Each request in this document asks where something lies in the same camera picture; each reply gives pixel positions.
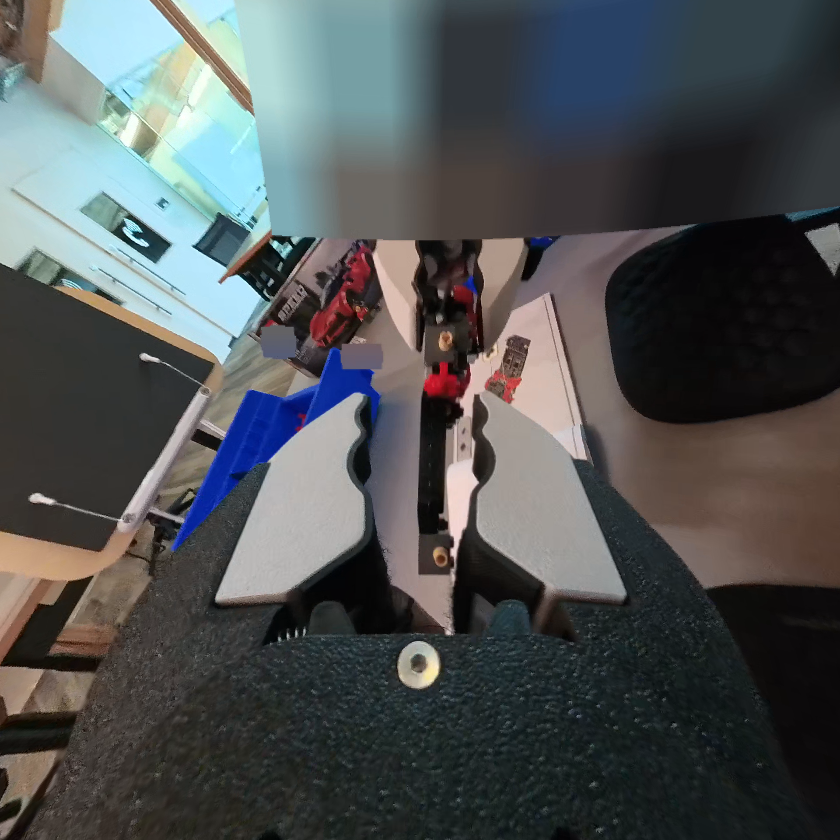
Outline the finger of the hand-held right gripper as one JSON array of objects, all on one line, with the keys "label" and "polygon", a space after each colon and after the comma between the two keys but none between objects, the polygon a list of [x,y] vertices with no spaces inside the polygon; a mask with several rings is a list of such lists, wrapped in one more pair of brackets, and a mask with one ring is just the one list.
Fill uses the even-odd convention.
[{"label": "finger of the hand-held right gripper", "polygon": [[476,261],[481,344],[494,344],[506,327],[525,262],[524,240],[481,240]]},{"label": "finger of the hand-held right gripper", "polygon": [[422,350],[422,299],[415,283],[421,258],[415,240],[377,240],[373,261],[385,306],[406,345]]}]

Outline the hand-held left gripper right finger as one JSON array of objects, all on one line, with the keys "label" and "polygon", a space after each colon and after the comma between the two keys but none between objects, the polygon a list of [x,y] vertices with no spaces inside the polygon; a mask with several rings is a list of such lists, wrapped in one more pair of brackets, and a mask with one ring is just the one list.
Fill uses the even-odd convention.
[{"label": "hand-held left gripper right finger", "polygon": [[538,600],[621,605],[627,590],[561,442],[489,392],[474,398],[467,534]]}]

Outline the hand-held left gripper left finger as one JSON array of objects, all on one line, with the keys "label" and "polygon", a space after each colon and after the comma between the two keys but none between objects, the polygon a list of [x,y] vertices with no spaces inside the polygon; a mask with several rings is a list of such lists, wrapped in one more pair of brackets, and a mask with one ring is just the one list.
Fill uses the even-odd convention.
[{"label": "hand-held left gripper left finger", "polygon": [[354,392],[272,456],[216,605],[289,603],[375,547],[370,433],[371,399]]}]

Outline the black and red lego model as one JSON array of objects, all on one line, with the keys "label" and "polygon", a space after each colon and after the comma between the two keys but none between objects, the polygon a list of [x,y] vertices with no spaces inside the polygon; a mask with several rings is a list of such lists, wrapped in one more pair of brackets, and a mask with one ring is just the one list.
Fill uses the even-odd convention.
[{"label": "black and red lego model", "polygon": [[423,392],[418,450],[417,571],[446,574],[454,565],[446,502],[447,441],[464,415],[471,360],[483,350],[480,294],[473,276],[449,290],[423,289]]}]

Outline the lego set box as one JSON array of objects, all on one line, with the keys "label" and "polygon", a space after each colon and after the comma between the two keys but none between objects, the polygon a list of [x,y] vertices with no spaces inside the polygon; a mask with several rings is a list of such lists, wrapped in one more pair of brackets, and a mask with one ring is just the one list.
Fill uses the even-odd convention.
[{"label": "lego set box", "polygon": [[329,352],[351,343],[382,307],[372,256],[368,240],[320,239],[282,281],[251,337],[260,343],[268,327],[290,328],[296,349],[287,362],[320,377]]}]

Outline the white lego instruction booklet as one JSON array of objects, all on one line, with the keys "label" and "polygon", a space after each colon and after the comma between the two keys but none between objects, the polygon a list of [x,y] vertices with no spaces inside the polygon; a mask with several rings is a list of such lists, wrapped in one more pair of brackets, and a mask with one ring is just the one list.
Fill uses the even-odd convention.
[{"label": "white lego instruction booklet", "polygon": [[498,341],[471,365],[470,373],[461,402],[464,414],[451,434],[455,452],[446,474],[451,523],[466,515],[469,494],[476,485],[471,409],[475,396],[487,388],[556,437],[572,457],[592,462],[551,294],[514,309]]}]

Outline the blue storage bin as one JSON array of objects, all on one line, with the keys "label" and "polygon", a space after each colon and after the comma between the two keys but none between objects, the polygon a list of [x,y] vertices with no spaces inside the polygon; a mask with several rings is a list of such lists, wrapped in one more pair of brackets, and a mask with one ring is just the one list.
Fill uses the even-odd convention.
[{"label": "blue storage bin", "polygon": [[222,439],[171,550],[177,551],[208,515],[260,464],[266,463],[298,431],[353,393],[369,396],[375,421],[380,394],[372,385],[374,372],[349,367],[347,350],[368,352],[362,344],[332,349],[318,382],[283,397],[249,390]]}]

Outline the white bar with thin rods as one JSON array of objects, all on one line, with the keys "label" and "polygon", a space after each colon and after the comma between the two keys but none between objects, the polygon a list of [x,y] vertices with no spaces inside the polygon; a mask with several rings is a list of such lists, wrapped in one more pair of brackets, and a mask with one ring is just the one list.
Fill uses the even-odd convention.
[{"label": "white bar with thin rods", "polygon": [[30,504],[48,508],[61,508],[74,511],[85,516],[112,522],[115,523],[116,530],[120,533],[129,533],[137,529],[139,521],[145,519],[148,513],[151,512],[152,503],[157,489],[161,485],[165,474],[174,464],[176,457],[182,452],[187,440],[192,437],[197,426],[200,424],[200,421],[203,419],[213,392],[206,384],[201,383],[196,378],[176,368],[170,362],[153,356],[150,353],[141,352],[139,359],[144,364],[155,364],[173,371],[181,376],[181,378],[195,384],[197,389],[183,415],[175,425],[174,431],[171,433],[163,446],[161,453],[157,456],[152,467],[141,480],[138,489],[134,492],[130,501],[127,503],[122,512],[122,516],[120,518],[115,518],[104,513],[73,506],[69,503],[47,497],[39,492],[31,493],[28,496],[28,502]]}]

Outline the black chair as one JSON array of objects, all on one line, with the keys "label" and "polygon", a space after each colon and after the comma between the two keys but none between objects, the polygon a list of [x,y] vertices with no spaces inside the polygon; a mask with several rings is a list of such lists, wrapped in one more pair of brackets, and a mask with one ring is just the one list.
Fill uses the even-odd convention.
[{"label": "black chair", "polygon": [[264,301],[270,301],[318,240],[271,232],[253,240],[254,232],[219,213],[194,249],[225,267],[219,283],[239,277]]}]

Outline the black panel board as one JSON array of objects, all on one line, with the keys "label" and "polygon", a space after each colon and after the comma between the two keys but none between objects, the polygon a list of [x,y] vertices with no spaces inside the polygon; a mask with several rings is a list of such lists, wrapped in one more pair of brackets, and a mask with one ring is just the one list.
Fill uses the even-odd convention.
[{"label": "black panel board", "polygon": [[204,347],[84,290],[1,276],[1,570],[73,581],[120,559],[136,532],[28,502],[39,492],[120,518],[197,386],[217,392]]}]

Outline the black wall sign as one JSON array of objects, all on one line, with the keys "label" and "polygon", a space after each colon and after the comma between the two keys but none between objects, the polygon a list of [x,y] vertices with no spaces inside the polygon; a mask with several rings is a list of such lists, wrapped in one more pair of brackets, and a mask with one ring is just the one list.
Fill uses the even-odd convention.
[{"label": "black wall sign", "polygon": [[100,192],[80,208],[82,215],[153,264],[172,249],[172,242],[136,217],[109,194]]}]

